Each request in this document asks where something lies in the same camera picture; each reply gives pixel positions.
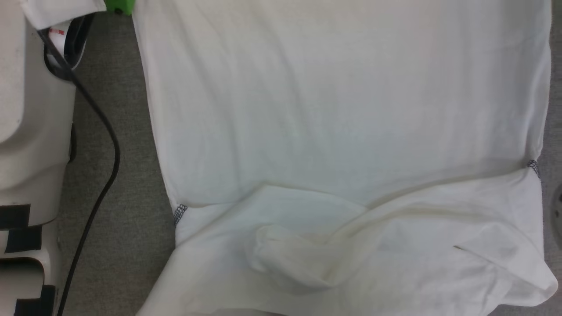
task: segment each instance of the gray background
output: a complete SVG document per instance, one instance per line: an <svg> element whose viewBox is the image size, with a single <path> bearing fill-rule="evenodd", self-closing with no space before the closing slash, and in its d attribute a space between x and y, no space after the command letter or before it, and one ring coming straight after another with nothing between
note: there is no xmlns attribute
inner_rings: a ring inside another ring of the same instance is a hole
<svg viewBox="0 0 562 316"><path fill-rule="evenodd" d="M556 3L550 107L539 164L545 257L562 281L562 251L553 238L549 208L562 183L562 3ZM131 18L97 14L78 75L114 125L121 169L90 230L65 315L134 315L174 249L173 217L158 167L140 59ZM66 169L59 223L64 273L113 159L106 131L80 95L74 122L78 155ZM540 306L500 306L493 315L562 315L562 291Z"/></svg>

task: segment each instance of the gray fabric surface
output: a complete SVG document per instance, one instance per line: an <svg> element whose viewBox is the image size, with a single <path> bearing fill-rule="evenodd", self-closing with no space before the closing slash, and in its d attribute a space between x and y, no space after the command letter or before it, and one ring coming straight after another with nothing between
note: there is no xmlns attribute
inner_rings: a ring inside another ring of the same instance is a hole
<svg viewBox="0 0 562 316"><path fill-rule="evenodd" d="M552 195L562 183L562 3L554 5L552 87L539 160L545 204L545 257L562 282L562 251L550 223ZM158 167L141 60L131 18L96 16L79 76L113 122L121 170L104 200L74 275L65 315L133 315L174 248L174 225ZM74 122L78 155L68 166L60 210L66 273L90 209L111 171L113 150L81 96ZM562 291L534 308L500 306L492 315L560 315Z"/></svg>

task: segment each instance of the checkered pattern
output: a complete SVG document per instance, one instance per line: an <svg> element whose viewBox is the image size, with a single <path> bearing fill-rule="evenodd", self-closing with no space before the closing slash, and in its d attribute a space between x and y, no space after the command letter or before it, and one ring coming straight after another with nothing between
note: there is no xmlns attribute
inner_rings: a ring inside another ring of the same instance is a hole
<svg viewBox="0 0 562 316"><path fill-rule="evenodd" d="M183 213L187 210L187 206L180 204L174 211L174 225L177 226L179 220L182 219Z"/></svg>
<svg viewBox="0 0 562 316"><path fill-rule="evenodd" d="M534 161L534 160L529 160L529 162L527 163L527 167L529 168L533 168L534 172L537 174L537 177L539 179L541 179L541 175L538 172L538 162Z"/></svg>

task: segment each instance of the red marking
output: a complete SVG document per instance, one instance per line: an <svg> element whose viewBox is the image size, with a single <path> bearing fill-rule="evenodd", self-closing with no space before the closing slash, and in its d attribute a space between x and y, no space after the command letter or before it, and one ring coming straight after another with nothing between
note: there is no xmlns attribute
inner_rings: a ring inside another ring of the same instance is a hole
<svg viewBox="0 0 562 316"><path fill-rule="evenodd" d="M65 32L63 30L57 30L57 29L50 29L51 33L58 33L61 35L65 35Z"/></svg>

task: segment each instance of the white fabric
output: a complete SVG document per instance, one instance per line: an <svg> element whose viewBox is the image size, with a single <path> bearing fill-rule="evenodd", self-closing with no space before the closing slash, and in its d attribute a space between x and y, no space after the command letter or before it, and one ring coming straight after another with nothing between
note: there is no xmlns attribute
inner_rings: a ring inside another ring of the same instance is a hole
<svg viewBox="0 0 562 316"><path fill-rule="evenodd" d="M139 315L478 315L556 290L521 169L542 147L550 1L133 17L170 201L210 205L185 212Z"/></svg>
<svg viewBox="0 0 562 316"><path fill-rule="evenodd" d="M103 0L19 0L25 16L38 30L92 12L105 11Z"/></svg>

